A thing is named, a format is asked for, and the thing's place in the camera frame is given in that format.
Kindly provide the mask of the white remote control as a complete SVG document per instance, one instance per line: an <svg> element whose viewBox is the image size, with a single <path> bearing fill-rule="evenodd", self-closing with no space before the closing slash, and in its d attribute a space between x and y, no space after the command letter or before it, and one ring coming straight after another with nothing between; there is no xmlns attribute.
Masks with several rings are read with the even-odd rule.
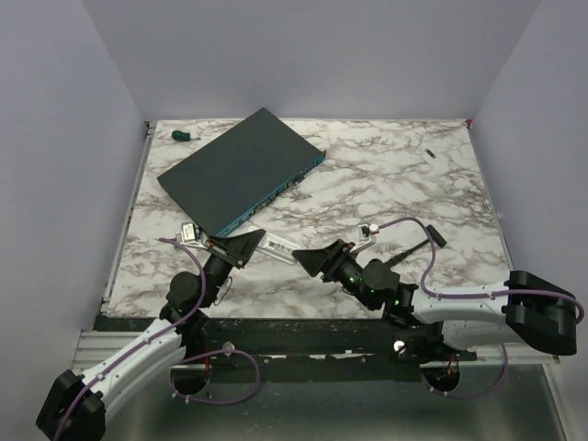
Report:
<svg viewBox="0 0 588 441"><path fill-rule="evenodd" d="M284 264L295 266L297 260L294 258L293 252L299 249L298 244L272 232L265 232L255 250Z"/></svg>

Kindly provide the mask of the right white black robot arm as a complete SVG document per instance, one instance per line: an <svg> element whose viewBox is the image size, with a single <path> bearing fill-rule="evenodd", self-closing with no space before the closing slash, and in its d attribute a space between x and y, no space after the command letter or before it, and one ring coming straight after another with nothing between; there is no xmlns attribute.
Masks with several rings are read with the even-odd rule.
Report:
<svg viewBox="0 0 588 441"><path fill-rule="evenodd" d="M370 311L406 331L404 351L446 358L479 345L524 343L539 352L577 352L580 303L568 291L522 270L481 287L429 289L401 282L389 264L361 266L353 246L337 240L322 249L296 250L293 258L310 277L335 282Z"/></svg>

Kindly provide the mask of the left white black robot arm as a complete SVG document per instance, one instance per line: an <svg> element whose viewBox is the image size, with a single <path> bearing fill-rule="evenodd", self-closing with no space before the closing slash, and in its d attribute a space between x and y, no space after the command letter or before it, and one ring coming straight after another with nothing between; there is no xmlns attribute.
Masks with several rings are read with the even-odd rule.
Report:
<svg viewBox="0 0 588 441"><path fill-rule="evenodd" d="M248 263L265 234L208 238L208 260L196 264L196 274L172 278L159 317L138 337L83 373L66 370L54 380L36 419L39 430L50 440L99 440L108 417L159 373L177 364L209 363L218 354L246 356L232 346L208 349L202 308L214 302L234 268Z"/></svg>

